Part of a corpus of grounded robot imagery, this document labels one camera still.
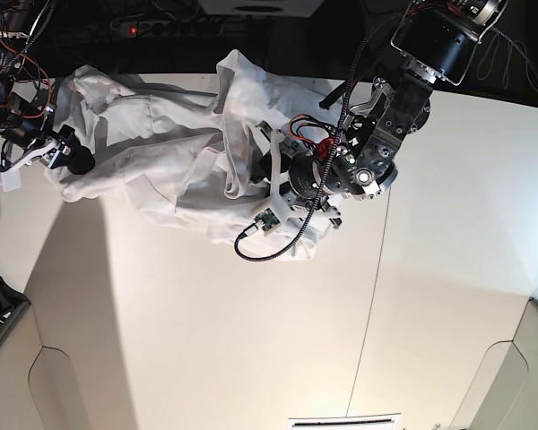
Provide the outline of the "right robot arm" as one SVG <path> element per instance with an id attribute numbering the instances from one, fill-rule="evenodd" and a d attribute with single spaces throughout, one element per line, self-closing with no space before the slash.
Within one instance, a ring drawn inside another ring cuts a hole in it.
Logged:
<path id="1" fill-rule="evenodd" d="M 0 1 L 0 173 L 33 161 L 84 175 L 95 166 L 75 130 L 53 128 L 56 102 L 45 69 L 30 49 L 47 29 L 54 1 Z"/>

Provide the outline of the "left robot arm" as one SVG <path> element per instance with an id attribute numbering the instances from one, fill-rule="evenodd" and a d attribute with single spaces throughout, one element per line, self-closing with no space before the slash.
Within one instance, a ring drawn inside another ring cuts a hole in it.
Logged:
<path id="1" fill-rule="evenodd" d="M 422 128 L 430 115 L 435 81 L 458 85 L 477 46 L 506 8 L 504 1 L 412 1 L 391 38 L 404 58 L 398 82 L 382 77 L 373 83 L 368 101 L 349 100 L 358 75 L 321 103 L 342 102 L 337 124 L 299 114 L 276 132 L 266 122 L 258 127 L 270 141 L 263 158 L 270 193 L 251 226 L 268 234 L 289 219 L 314 218 L 342 223 L 330 200 L 336 195 L 374 199 L 395 181 L 395 156 L 405 137 Z"/>

